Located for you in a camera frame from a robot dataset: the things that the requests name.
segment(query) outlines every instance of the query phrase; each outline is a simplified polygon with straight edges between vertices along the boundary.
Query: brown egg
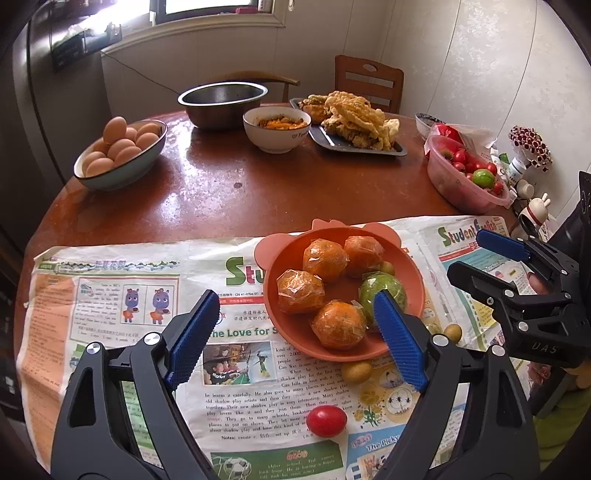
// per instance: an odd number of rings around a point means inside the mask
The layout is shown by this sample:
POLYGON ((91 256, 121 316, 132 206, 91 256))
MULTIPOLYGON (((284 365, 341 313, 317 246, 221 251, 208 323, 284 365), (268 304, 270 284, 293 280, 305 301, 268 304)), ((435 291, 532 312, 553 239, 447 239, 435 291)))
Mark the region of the brown egg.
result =
POLYGON ((109 146, 125 138, 127 132, 127 122, 122 116, 116 116, 107 122, 103 130, 103 140, 109 146))
POLYGON ((135 141, 135 144, 142 150, 145 150, 151 145, 154 145, 157 141, 158 135, 153 134, 152 132, 147 132, 144 133, 141 137, 138 137, 138 139, 135 141))
POLYGON ((87 156, 85 156, 82 159, 82 176, 86 176, 86 169, 88 168, 88 165, 90 165, 99 158, 103 158, 104 156, 105 154, 103 152, 91 152, 87 156))
POLYGON ((141 153, 141 150, 139 147, 136 147, 135 145, 131 147, 125 147, 123 150, 119 152, 119 155, 117 155, 117 158, 115 159, 115 167, 119 167, 124 163, 127 163, 138 153, 141 153))
POLYGON ((119 152, 121 152, 121 150, 133 146, 135 146, 135 144, 129 138, 122 138, 121 140, 117 140, 117 142, 111 145, 111 148, 107 153, 107 157, 114 161, 117 158, 117 155, 119 155, 119 152))
POLYGON ((85 177, 94 177, 106 171, 113 170, 113 168, 115 168, 115 162, 113 160, 106 157, 98 158, 88 165, 85 177))
POLYGON ((109 146, 103 141, 103 137, 100 137, 91 145, 91 149, 93 152, 103 152, 104 155, 107 155, 109 146))
POLYGON ((155 135, 160 136, 160 125, 158 124, 145 124, 138 128, 138 136, 136 138, 141 137, 144 133, 152 132, 155 135))
POLYGON ((125 131, 125 138, 129 138, 135 142, 137 136, 138 131, 134 127, 127 127, 127 130, 125 131))

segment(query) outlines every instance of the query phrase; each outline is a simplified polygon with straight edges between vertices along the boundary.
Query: blue gripper pad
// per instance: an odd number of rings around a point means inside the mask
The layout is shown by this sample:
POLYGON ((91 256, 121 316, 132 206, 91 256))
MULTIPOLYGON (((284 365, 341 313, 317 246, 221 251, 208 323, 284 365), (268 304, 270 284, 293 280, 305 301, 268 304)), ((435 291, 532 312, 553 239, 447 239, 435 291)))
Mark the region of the blue gripper pad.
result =
POLYGON ((402 315, 404 314, 387 290, 382 290, 375 296, 374 319, 396 366, 405 382, 410 383, 417 391, 423 392, 429 384, 424 371, 426 354, 408 330, 402 315))
POLYGON ((211 292, 199 308, 191 312, 183 333, 170 348, 169 367, 165 383, 171 391, 189 380, 220 316, 218 296, 211 292))
POLYGON ((491 252, 510 258, 516 262, 526 262, 530 259, 530 253, 523 244, 508 236, 499 233, 480 230, 476 234, 476 243, 491 252))

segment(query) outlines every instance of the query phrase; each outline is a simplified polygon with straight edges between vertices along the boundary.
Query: cartoon hippo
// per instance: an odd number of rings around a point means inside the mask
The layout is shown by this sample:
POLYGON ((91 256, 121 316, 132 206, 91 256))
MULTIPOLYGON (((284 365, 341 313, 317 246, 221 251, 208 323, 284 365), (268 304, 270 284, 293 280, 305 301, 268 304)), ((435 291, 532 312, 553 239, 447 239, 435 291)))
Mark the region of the cartoon hippo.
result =
POLYGON ((125 295, 125 305, 127 308, 123 311, 123 317, 125 318, 125 323, 131 323, 131 319, 134 317, 134 312, 137 312, 137 306, 139 303, 139 288, 134 290, 133 288, 128 288, 127 293, 125 295))
POLYGON ((155 310, 150 312, 150 316, 152 317, 152 323, 154 325, 156 325, 156 322, 158 322, 158 325, 162 325, 163 313, 170 313, 169 309, 167 308, 170 302, 170 299, 168 298, 168 290, 164 291, 163 288, 160 288, 154 291, 155 293, 154 298, 152 299, 152 305, 154 305, 155 310))

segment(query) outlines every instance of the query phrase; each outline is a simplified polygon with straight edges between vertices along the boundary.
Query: white wall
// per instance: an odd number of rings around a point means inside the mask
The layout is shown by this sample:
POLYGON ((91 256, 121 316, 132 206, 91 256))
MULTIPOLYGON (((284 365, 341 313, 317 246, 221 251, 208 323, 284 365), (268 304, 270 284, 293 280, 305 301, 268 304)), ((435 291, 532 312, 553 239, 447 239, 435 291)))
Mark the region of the white wall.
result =
POLYGON ((578 171, 591 171, 591 66, 543 0, 394 0, 380 60, 405 73, 401 113, 507 133, 535 128, 553 169, 528 172, 559 220, 574 208, 578 171))
MULTIPOLYGON (((340 53, 402 69, 403 115, 489 128, 509 153, 513 125, 537 129, 555 165, 528 172, 529 180, 549 193, 552 214, 570 213, 577 172, 591 171, 581 147, 591 125, 591 66, 543 0, 297 0, 285 28, 185 32, 113 56, 178 92, 248 69, 298 78, 291 96, 305 96, 333 89, 340 53)), ((176 94, 108 57, 103 71, 114 115, 133 121, 178 109, 176 94)), ((280 98, 272 88, 269 100, 280 98)))

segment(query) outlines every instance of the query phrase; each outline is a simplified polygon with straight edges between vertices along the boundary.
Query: small yellow fruit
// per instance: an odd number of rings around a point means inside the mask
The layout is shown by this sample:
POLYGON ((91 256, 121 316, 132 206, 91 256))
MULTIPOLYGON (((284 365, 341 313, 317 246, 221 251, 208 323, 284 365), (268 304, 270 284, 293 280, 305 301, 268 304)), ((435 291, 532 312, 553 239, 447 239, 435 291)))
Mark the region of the small yellow fruit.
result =
POLYGON ((443 330, 443 335, 449 338, 453 343, 457 344, 462 339, 462 327, 457 323, 450 323, 443 330))
POLYGON ((380 272, 389 273, 392 276, 396 275, 396 269, 394 268, 394 265, 392 265, 390 262, 386 262, 385 260, 379 266, 379 270, 380 272))
POLYGON ((369 380, 369 377, 374 372, 374 366, 370 360, 345 362, 341 365, 340 372, 343 375, 343 380, 348 384, 358 385, 369 380))

